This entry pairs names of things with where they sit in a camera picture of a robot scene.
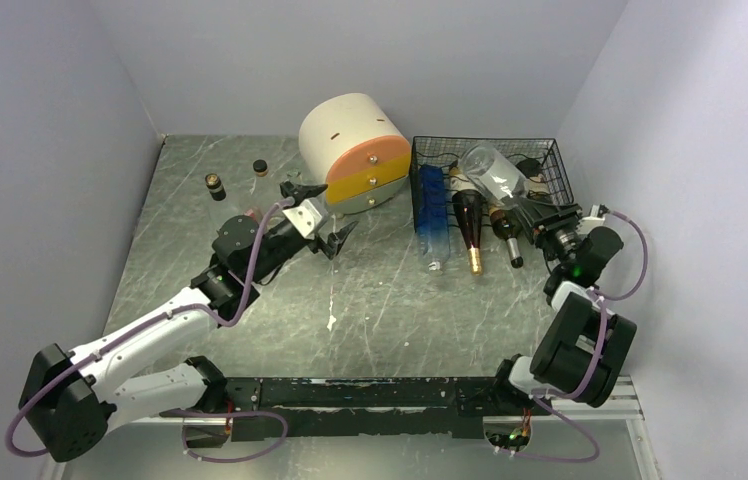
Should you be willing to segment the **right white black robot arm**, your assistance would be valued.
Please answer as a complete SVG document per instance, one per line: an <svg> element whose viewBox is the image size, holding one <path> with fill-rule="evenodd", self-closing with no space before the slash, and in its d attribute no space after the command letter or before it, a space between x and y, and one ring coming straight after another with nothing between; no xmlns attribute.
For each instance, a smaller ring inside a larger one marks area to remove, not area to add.
<svg viewBox="0 0 748 480"><path fill-rule="evenodd" d="M597 408L609 398L636 333L630 320L607 307L597 282L624 247L606 226L611 211L598 204L584 215L575 205L550 213L531 203L528 215L536 246L556 261L543 292L555 317L531 356L501 362L489 389L492 406L512 414L533 405L533 396L555 395Z"/></svg>

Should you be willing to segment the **clear bottle white label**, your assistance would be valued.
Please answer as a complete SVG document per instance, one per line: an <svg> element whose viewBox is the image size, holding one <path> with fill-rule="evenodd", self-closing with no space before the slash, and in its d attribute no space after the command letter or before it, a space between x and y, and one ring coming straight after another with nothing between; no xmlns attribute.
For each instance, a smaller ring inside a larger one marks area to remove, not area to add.
<svg viewBox="0 0 748 480"><path fill-rule="evenodd" d="M252 163L252 170L257 177L265 177L269 172L269 165L264 159L257 159Z"/></svg>

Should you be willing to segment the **clear bottle gold black label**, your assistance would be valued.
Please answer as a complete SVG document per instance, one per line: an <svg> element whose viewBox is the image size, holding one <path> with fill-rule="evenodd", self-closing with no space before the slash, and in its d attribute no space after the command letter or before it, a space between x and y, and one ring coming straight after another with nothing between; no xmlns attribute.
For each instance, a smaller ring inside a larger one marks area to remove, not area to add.
<svg viewBox="0 0 748 480"><path fill-rule="evenodd" d="M205 176L204 180L205 186L214 202L221 202L226 199L226 190L218 174L209 173Z"/></svg>

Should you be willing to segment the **large clear glass bottle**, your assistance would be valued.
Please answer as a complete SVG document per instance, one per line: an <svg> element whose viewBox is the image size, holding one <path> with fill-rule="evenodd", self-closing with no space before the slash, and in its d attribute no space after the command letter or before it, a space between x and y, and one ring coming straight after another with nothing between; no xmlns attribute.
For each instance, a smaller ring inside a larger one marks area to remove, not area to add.
<svg viewBox="0 0 748 480"><path fill-rule="evenodd" d="M457 167L488 201L505 210L514 210L528 191L527 177L489 142L469 147Z"/></svg>

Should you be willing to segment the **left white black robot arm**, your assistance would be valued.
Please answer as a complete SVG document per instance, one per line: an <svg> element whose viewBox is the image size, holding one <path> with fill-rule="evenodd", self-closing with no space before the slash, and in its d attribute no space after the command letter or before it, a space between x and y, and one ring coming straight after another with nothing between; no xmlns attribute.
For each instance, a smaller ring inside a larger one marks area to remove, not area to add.
<svg viewBox="0 0 748 480"><path fill-rule="evenodd" d="M247 417L248 411L229 397L226 376L202 356L157 374L146 374L145 368L177 346L236 326L259 296L257 283L299 251L337 256L350 229L320 235L329 215L328 192L325 184L283 182L281 197L270 208L271 214L282 215L281 222L248 215L228 218L212 242L208 267L162 305L86 344L42 348L6 429L6 449L29 456L14 441L21 423L32 428L42 454L67 462L114 430L146 417Z"/></svg>

